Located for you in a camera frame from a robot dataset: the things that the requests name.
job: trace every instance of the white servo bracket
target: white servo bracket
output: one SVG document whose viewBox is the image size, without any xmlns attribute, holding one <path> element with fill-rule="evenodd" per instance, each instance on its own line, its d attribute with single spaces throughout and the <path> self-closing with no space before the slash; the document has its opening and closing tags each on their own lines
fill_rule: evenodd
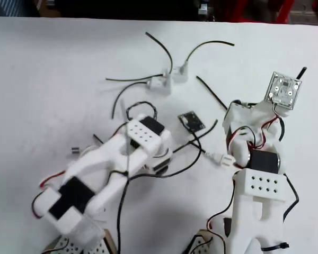
<svg viewBox="0 0 318 254">
<path fill-rule="evenodd" d="M 286 199 L 283 175 L 245 168 L 235 175 L 231 233 L 227 254 L 244 254 L 252 239 L 261 247 L 283 242 L 282 224 Z M 262 203 L 261 218 L 254 214 L 254 202 Z"/>
</svg>

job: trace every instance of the white robot part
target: white robot part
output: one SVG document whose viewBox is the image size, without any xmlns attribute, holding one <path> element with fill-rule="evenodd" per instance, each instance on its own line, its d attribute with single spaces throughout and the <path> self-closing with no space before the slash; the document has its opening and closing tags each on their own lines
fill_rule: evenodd
<svg viewBox="0 0 318 254">
<path fill-rule="evenodd" d="M 235 176 L 235 181 L 231 233 L 226 240 L 226 253 L 245 254 L 252 239 L 257 239 L 262 248 L 282 243 L 286 178 L 245 168 Z M 254 215 L 254 202 L 262 204 L 260 218 Z"/>
<path fill-rule="evenodd" d="M 288 246 L 282 238 L 286 167 L 279 141 L 282 135 L 277 138 L 276 126 L 283 131 L 281 117 L 287 117 L 294 108 L 301 85 L 299 78 L 274 72 L 264 101 L 257 104 L 234 101 L 225 115 L 227 152 L 239 168 L 244 168 L 235 176 L 231 233 L 226 241 L 228 254 L 244 254 L 252 239 L 257 239 L 261 248 L 281 243 Z M 256 203 L 262 207 L 260 218 L 254 213 Z M 285 253 L 285 250 L 273 252 Z"/>
<path fill-rule="evenodd" d="M 182 66 L 174 67 L 172 79 L 175 83 L 186 83 L 189 79 L 189 62 L 186 61 Z"/>
<path fill-rule="evenodd" d="M 156 127 L 159 125 L 160 134 L 156 134 L 153 131 L 155 128 L 149 126 L 150 124 L 157 124 Z M 62 202 L 61 198 L 65 199 L 65 203 L 68 202 L 68 197 L 65 195 L 68 195 L 70 191 L 62 190 L 62 195 L 59 192 L 60 190 L 53 188 L 47 188 L 36 199 L 36 211 L 53 224 L 62 235 L 68 236 L 80 247 L 92 247 L 101 240 L 103 230 L 98 227 L 92 218 L 100 214 L 107 203 L 123 189 L 127 182 L 126 176 L 135 175 L 147 163 L 151 167 L 161 164 L 161 158 L 155 158 L 155 156 L 162 151 L 166 151 L 166 149 L 169 152 L 163 158 L 169 160 L 172 156 L 171 134 L 153 118 L 141 116 L 137 120 L 130 121 L 126 130 L 127 136 L 121 133 L 116 134 L 101 147 L 88 151 L 82 157 L 79 157 L 78 161 L 71 164 L 66 170 L 62 188 L 64 186 L 67 188 L 67 184 L 70 185 L 73 179 L 77 179 L 76 182 L 79 182 L 79 186 L 75 186 L 75 190 L 78 191 L 76 195 L 87 192 L 91 194 L 84 207 L 81 207 L 81 209 L 75 205 L 69 205 L 68 208 L 61 207 L 63 213 L 56 216 L 50 210 L 56 205 L 59 206 L 59 202 Z M 125 147 L 129 138 L 137 143 L 138 147 L 127 155 L 125 154 Z M 111 174 L 107 183 L 105 178 L 100 182 L 100 187 L 97 188 L 92 184 L 94 179 L 85 179 L 87 174 L 97 170 L 105 171 L 106 178 L 112 170 L 121 173 L 127 172 L 127 175 Z"/>
<path fill-rule="evenodd" d="M 162 95 L 170 95 L 172 92 L 172 75 L 152 77 L 147 82 L 147 88 Z"/>
</svg>

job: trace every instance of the hole pattern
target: hole pattern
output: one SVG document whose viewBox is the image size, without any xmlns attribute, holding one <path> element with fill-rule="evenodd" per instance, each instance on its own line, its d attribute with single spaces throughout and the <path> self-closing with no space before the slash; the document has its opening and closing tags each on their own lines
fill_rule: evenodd
<svg viewBox="0 0 318 254">
<path fill-rule="evenodd" d="M 259 179 L 259 181 L 263 181 L 263 180 L 264 180 L 263 177 L 259 177 L 258 179 Z M 266 181 L 269 183 L 269 182 L 271 182 L 271 179 L 267 178 Z"/>
</svg>

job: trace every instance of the cable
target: cable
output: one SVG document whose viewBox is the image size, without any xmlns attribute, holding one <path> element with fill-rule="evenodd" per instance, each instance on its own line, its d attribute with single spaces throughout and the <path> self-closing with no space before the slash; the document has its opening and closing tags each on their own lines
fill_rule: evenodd
<svg viewBox="0 0 318 254">
<path fill-rule="evenodd" d="M 234 198 L 234 191 L 235 191 L 235 180 L 232 179 L 232 182 L 233 182 L 233 191 L 232 191 L 232 195 L 231 195 L 231 199 L 230 199 L 230 201 L 229 201 L 229 204 L 228 204 L 227 207 L 226 207 L 225 209 L 223 209 L 221 212 L 212 215 L 212 216 L 207 220 L 207 222 L 206 222 L 206 228 L 207 228 L 207 230 L 208 230 L 210 233 L 214 233 L 214 232 L 210 229 L 211 221 L 212 221 L 215 217 L 217 217 L 218 215 L 225 213 L 225 212 L 230 208 L 230 206 L 232 205 L 233 198 Z"/>
<path fill-rule="evenodd" d="M 39 216 L 39 215 L 37 214 L 37 212 L 36 212 L 35 209 L 34 209 L 34 204 L 35 204 L 37 198 L 38 198 L 42 193 L 43 193 L 43 191 L 40 192 L 40 193 L 33 199 L 32 204 L 31 204 L 32 213 L 33 213 L 34 217 L 37 218 L 37 219 L 41 219 L 42 216 Z"/>
<path fill-rule="evenodd" d="M 287 249 L 290 248 L 290 245 L 286 242 L 282 242 L 278 245 L 272 246 L 272 247 L 267 247 L 267 248 L 261 248 L 261 251 L 273 251 L 273 250 L 278 250 L 278 249 Z"/>
<path fill-rule="evenodd" d="M 45 251 L 43 251 L 41 254 L 47 254 L 47 253 L 51 253 L 51 252 L 57 251 L 57 250 L 64 250 L 64 249 L 68 246 L 68 244 L 69 244 L 69 238 L 67 238 L 67 242 L 66 242 L 66 244 L 65 244 L 64 246 L 62 246 L 62 247 L 60 247 L 60 248 L 58 248 L 58 249 L 45 250 Z"/>
<path fill-rule="evenodd" d="M 140 80 L 144 80 L 144 79 L 149 79 L 149 78 L 153 78 L 153 77 L 162 77 L 162 74 L 156 74 L 156 75 L 151 75 L 148 77 L 144 77 L 144 78 L 135 78 L 135 79 L 115 79 L 115 78 L 106 78 L 105 80 L 108 81 L 119 81 L 119 82 L 132 82 L 132 81 L 140 81 Z"/>
<path fill-rule="evenodd" d="M 203 148 L 199 147 L 197 144 L 190 143 L 190 145 L 196 147 L 197 149 L 200 149 L 203 153 L 206 153 L 206 151 Z"/>
<path fill-rule="evenodd" d="M 145 85 L 146 85 L 147 83 L 146 83 L 146 82 L 135 82 L 135 83 L 132 83 L 132 84 L 130 84 L 130 85 L 124 87 L 123 90 L 120 91 L 120 93 L 118 94 L 116 100 L 115 100 L 114 103 L 113 103 L 112 119 L 114 119 L 114 112 L 115 112 L 115 110 L 116 110 L 117 101 L 118 101 L 119 97 L 121 96 L 121 94 L 122 94 L 127 88 L 129 88 L 129 87 L 131 87 L 131 86 L 134 86 L 134 85 L 138 85 L 138 84 L 145 84 Z"/>
<path fill-rule="evenodd" d="M 301 79 L 306 70 L 307 70 L 307 67 L 303 67 L 302 70 L 299 72 L 296 79 Z"/>
<path fill-rule="evenodd" d="M 202 137 L 204 137 L 204 136 L 206 136 L 207 134 L 209 134 L 209 133 L 216 127 L 217 123 L 218 123 L 218 119 L 216 119 L 216 120 L 214 121 L 214 124 L 211 126 L 211 128 L 210 128 L 208 131 L 206 131 L 204 134 L 198 136 L 198 139 L 201 139 Z M 188 146 L 189 144 L 192 144 L 194 141 L 196 141 L 196 139 L 193 139 L 193 140 L 191 140 L 191 141 L 188 141 L 186 144 L 183 144 L 183 145 L 179 146 L 178 148 L 176 148 L 176 149 L 173 151 L 173 153 L 176 153 L 176 152 L 180 151 L 181 149 L 183 149 L 184 147 Z"/>
<path fill-rule="evenodd" d="M 207 231 L 210 232 L 210 233 L 212 233 L 212 234 L 214 234 L 214 235 L 216 235 L 216 236 L 218 236 L 218 237 L 221 239 L 221 241 L 223 242 L 224 254 L 226 254 L 226 242 L 225 242 L 225 240 L 224 240 L 224 237 L 222 237 L 220 234 L 217 234 L 217 233 L 213 232 L 213 231 L 211 230 L 211 225 L 210 225 L 210 224 L 211 224 L 211 221 L 212 221 L 216 216 L 218 216 L 218 215 L 220 215 L 220 214 L 222 214 L 222 213 L 225 213 L 225 212 L 230 208 L 230 206 L 232 205 L 233 198 L 234 198 L 234 191 L 235 191 L 235 180 L 234 180 L 233 177 L 232 177 L 232 182 L 233 182 L 233 191 L 232 191 L 231 200 L 230 200 L 228 206 L 227 206 L 224 210 L 222 210 L 221 212 L 212 215 L 212 216 L 207 220 L 207 223 L 206 223 L 206 229 L 207 229 Z"/>
<path fill-rule="evenodd" d="M 229 149 L 229 145 L 231 144 L 232 140 L 233 140 L 234 137 L 236 136 L 237 132 L 240 131 L 240 130 L 243 130 L 243 129 L 245 129 L 245 128 L 249 129 L 249 130 L 252 132 L 252 135 L 253 135 L 253 146 L 251 146 L 251 147 L 253 147 L 253 148 L 256 147 L 256 137 L 255 137 L 255 134 L 254 134 L 253 130 L 252 130 L 249 126 L 244 125 L 244 126 L 239 127 L 238 129 L 236 129 L 236 130 L 232 133 L 232 135 L 231 135 L 230 138 L 228 139 L 227 149 Z"/>
<path fill-rule="evenodd" d="M 192 51 L 191 53 L 187 56 L 187 59 L 186 59 L 186 62 L 190 59 L 191 55 L 201 46 L 205 45 L 205 44 L 209 44 L 209 43 L 221 43 L 221 44 L 226 44 L 226 45 L 229 45 L 229 46 L 234 46 L 233 43 L 230 43 L 230 42 L 227 42 L 227 41 L 206 41 L 206 42 L 203 42 L 201 44 L 199 44 L 198 46 L 196 46 Z"/>
<path fill-rule="evenodd" d="M 284 137 L 284 134 L 285 134 L 285 123 L 284 123 L 282 118 L 279 118 L 279 123 L 280 123 L 280 127 L 281 127 L 281 133 L 280 133 L 279 141 L 281 141 L 283 139 L 283 137 Z"/>
<path fill-rule="evenodd" d="M 110 182 L 110 178 L 111 178 L 113 173 L 118 173 L 118 174 L 121 174 L 123 176 L 128 177 L 128 171 L 122 172 L 122 171 L 118 171 L 118 170 L 111 170 L 110 173 L 108 174 L 108 178 L 107 178 L 106 184 L 108 184 Z"/>
<path fill-rule="evenodd" d="M 172 57 L 171 57 L 171 54 L 169 53 L 169 51 L 167 50 L 167 48 L 164 46 L 164 44 L 162 44 L 161 42 L 159 42 L 159 40 L 157 40 L 156 38 L 154 38 L 153 35 L 149 34 L 148 32 L 145 33 L 148 37 L 150 37 L 152 40 L 154 40 L 156 43 L 159 44 L 160 47 L 162 47 L 165 52 L 167 53 L 167 55 L 169 56 L 170 58 L 170 62 L 171 62 L 171 68 L 170 68 L 170 74 L 172 72 L 172 69 L 173 69 L 173 60 L 172 60 Z"/>
<path fill-rule="evenodd" d="M 166 149 L 166 151 L 162 155 L 153 156 L 153 158 L 163 158 L 169 153 L 169 148 Z"/>
<path fill-rule="evenodd" d="M 210 240 L 208 240 L 207 242 L 203 242 L 197 246 L 195 246 L 191 251 L 190 251 L 190 254 L 195 254 L 195 250 L 198 249 L 199 247 L 203 246 L 203 245 L 206 245 L 206 244 L 209 244 L 210 242 L 212 242 L 213 240 L 213 237 L 211 237 Z"/>
<path fill-rule="evenodd" d="M 262 143 L 259 145 L 259 146 L 255 146 L 253 148 L 255 149 L 262 149 L 264 146 L 265 146 L 265 143 L 266 143 L 266 136 L 265 136 L 265 133 L 264 133 L 264 127 L 267 126 L 268 124 L 274 122 L 276 119 L 278 119 L 278 116 L 275 116 L 273 119 L 271 119 L 270 121 L 267 121 L 266 123 L 264 123 L 262 126 L 261 126 L 261 134 L 262 134 Z"/>
<path fill-rule="evenodd" d="M 93 134 L 93 137 L 94 137 L 95 139 L 97 139 L 101 144 L 104 144 L 104 142 L 102 142 L 102 140 L 99 139 L 97 135 Z"/>
<path fill-rule="evenodd" d="M 153 104 L 152 104 L 152 103 L 147 102 L 147 101 L 136 102 L 136 103 L 135 103 L 135 104 L 133 104 L 132 106 L 128 107 L 128 108 L 126 109 L 126 116 L 127 116 L 127 119 L 128 119 L 128 120 L 132 120 L 132 119 L 133 119 L 132 117 L 130 117 L 130 116 L 129 116 L 129 111 L 130 111 L 130 109 L 131 109 L 131 108 L 133 108 L 133 107 L 136 107 L 136 106 L 138 106 L 138 105 L 141 105 L 141 104 L 147 104 L 147 105 L 149 105 L 149 106 L 151 106 L 151 107 L 152 107 L 153 112 L 154 112 L 154 113 L 153 113 L 153 118 L 156 120 L 156 119 L 157 119 L 157 115 L 158 115 L 157 108 L 156 108 L 155 106 L 153 106 Z"/>
<path fill-rule="evenodd" d="M 277 103 L 273 103 L 272 104 L 272 110 L 275 113 L 275 115 L 278 117 L 279 119 L 279 123 L 280 123 L 280 127 L 281 127 L 281 133 L 280 133 L 280 137 L 279 137 L 279 141 L 281 141 L 285 135 L 285 123 L 283 121 L 283 119 L 281 118 L 281 116 L 279 115 L 279 113 L 276 111 L 276 106 Z"/>
<path fill-rule="evenodd" d="M 51 176 L 47 177 L 45 180 L 43 180 L 43 181 L 40 183 L 39 187 L 40 187 L 40 188 L 44 188 L 45 183 L 47 183 L 47 182 L 48 182 L 49 180 L 51 180 L 52 178 L 55 178 L 55 177 L 58 177 L 58 176 L 63 175 L 65 172 L 66 172 L 66 171 L 63 170 L 63 171 L 61 171 L 61 172 L 59 172 L 59 173 L 56 173 L 56 174 L 54 174 L 54 175 L 51 175 Z"/>
<path fill-rule="evenodd" d="M 192 132 L 192 135 L 194 136 L 194 138 L 197 140 L 198 144 L 199 144 L 199 147 L 201 148 L 201 143 L 198 139 L 198 137 L 196 136 L 196 134 L 194 132 Z M 176 176 L 180 173 L 183 173 L 185 172 L 186 170 L 188 170 L 189 168 L 191 168 L 200 158 L 200 155 L 201 155 L 201 149 L 199 149 L 199 152 L 198 152 L 198 155 L 197 157 L 195 158 L 195 160 L 190 164 L 188 165 L 187 167 L 175 172 L 175 173 L 172 173 L 172 174 L 169 174 L 169 175 L 164 175 L 164 176 L 160 176 L 160 175 L 152 175 L 152 174 L 139 174 L 139 175 L 135 175 L 135 176 L 132 176 L 130 178 L 127 179 L 127 182 L 125 184 L 125 187 L 123 188 L 123 191 L 122 191 L 122 195 L 121 195 L 121 199 L 120 199 L 120 203 L 119 203 L 119 208 L 118 208 L 118 215 L 117 215 L 117 235 L 118 235 L 118 254 L 121 253 L 121 237 L 120 237 L 120 219 L 121 219 L 121 211 L 122 211 L 122 206 L 123 206 L 123 203 L 125 201 L 125 196 L 126 196 L 126 192 L 127 192 L 127 188 L 130 184 L 130 182 L 132 180 L 135 180 L 137 178 L 141 178 L 141 177 L 154 177 L 154 178 L 169 178 L 169 177 L 173 177 L 173 176 Z"/>
<path fill-rule="evenodd" d="M 125 124 L 127 124 L 127 122 L 122 123 L 122 124 L 116 129 L 116 131 L 113 133 L 113 135 L 110 137 L 110 139 L 111 139 L 114 135 L 116 135 L 116 134 L 118 133 L 118 131 L 119 131 L 123 126 L 125 126 Z"/>
<path fill-rule="evenodd" d="M 284 174 L 284 176 L 286 177 L 286 180 L 287 180 L 289 186 L 291 187 L 293 193 L 295 194 L 296 200 L 290 205 L 290 207 L 288 209 L 286 209 L 286 211 L 285 211 L 285 213 L 283 215 L 282 221 L 285 221 L 285 219 L 286 219 L 287 215 L 289 214 L 289 212 L 291 212 L 291 210 L 299 203 L 299 196 L 298 196 L 298 193 L 297 193 L 295 187 L 291 183 L 291 181 L 288 178 L 288 176 L 286 175 L 286 173 Z"/>
<path fill-rule="evenodd" d="M 212 91 L 212 89 L 203 81 L 199 76 L 196 76 L 197 80 L 199 80 L 206 89 L 213 95 L 213 97 L 219 102 L 219 104 L 227 111 L 227 106 L 222 102 L 222 100 Z"/>
</svg>

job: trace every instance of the black cable tie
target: black cable tie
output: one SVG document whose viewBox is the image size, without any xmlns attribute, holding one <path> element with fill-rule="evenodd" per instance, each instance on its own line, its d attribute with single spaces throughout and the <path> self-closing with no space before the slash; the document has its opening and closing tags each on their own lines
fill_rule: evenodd
<svg viewBox="0 0 318 254">
<path fill-rule="evenodd" d="M 272 247 L 261 248 L 261 251 L 273 251 L 273 250 L 287 249 L 287 248 L 290 248 L 290 245 L 286 242 L 282 242 Z"/>
</svg>

